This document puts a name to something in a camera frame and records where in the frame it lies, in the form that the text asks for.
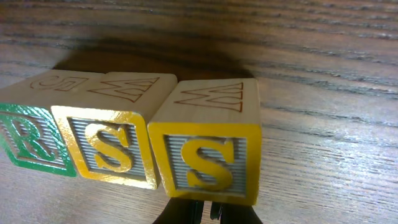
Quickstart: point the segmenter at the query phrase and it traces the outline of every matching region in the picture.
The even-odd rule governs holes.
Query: wooden table
[[[0,85],[48,69],[254,76],[264,223],[398,223],[394,0],[2,0]],[[23,169],[0,151],[0,223],[152,223],[143,190]],[[202,223],[211,221],[205,204]]]

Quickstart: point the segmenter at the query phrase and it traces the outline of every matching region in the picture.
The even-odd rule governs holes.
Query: yellow painted frame
[[[154,158],[152,158],[146,123],[140,114],[131,111],[74,108],[69,106],[52,106],[51,111],[65,143],[67,144],[69,153],[75,161],[76,168],[83,177],[146,189],[156,189],[158,187],[159,178],[157,178],[155,172]],[[90,119],[118,124],[133,124],[136,127],[137,140],[141,152],[142,163],[144,165],[146,181],[89,171],[83,158],[83,154],[78,147],[75,135],[73,134],[68,122],[68,118]]]
[[[257,124],[198,124],[198,123],[149,123],[148,131],[157,165],[162,176],[166,194],[195,200],[254,205],[259,190],[261,165],[261,127]],[[177,190],[174,185],[169,156],[165,146],[165,135],[218,136],[246,138],[246,196],[238,197],[222,192],[192,192]]]

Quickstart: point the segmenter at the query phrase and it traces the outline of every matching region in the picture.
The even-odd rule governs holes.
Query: yellow block
[[[148,130],[167,195],[256,203],[262,140],[255,79],[180,82]]]
[[[52,106],[79,173],[156,189],[160,178],[146,126],[176,84],[170,74],[109,73]]]

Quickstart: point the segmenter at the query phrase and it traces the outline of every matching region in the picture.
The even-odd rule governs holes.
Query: alphabet block
[[[170,197],[253,205],[259,188],[257,80],[180,82],[148,125]]]
[[[76,176],[50,106],[102,74],[50,70],[0,90],[0,146],[17,166]]]
[[[156,189],[147,122],[177,84],[171,74],[106,74],[52,107],[79,173],[86,178]]]

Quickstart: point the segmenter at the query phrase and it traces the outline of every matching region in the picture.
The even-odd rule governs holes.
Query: green border
[[[5,148],[6,153],[10,158],[10,160],[12,161],[12,163],[14,163],[17,166],[29,169],[35,169],[39,171],[49,172],[53,174],[60,174],[69,177],[76,177],[76,171],[75,167],[73,166],[73,162],[68,155],[67,148],[57,128],[57,125],[54,122],[53,116],[50,114],[48,110],[34,106],[0,103],[0,111],[14,113],[16,114],[16,116],[18,116],[18,114],[24,114],[27,116],[40,116],[44,118],[45,122],[47,123],[47,127],[50,129],[54,143],[58,148],[58,153],[62,158],[63,163],[65,164],[65,168],[54,167],[51,165],[41,164],[39,162],[18,160],[15,157],[15,155],[12,153],[11,148],[6,141],[6,138],[2,134],[0,134],[0,146]]]

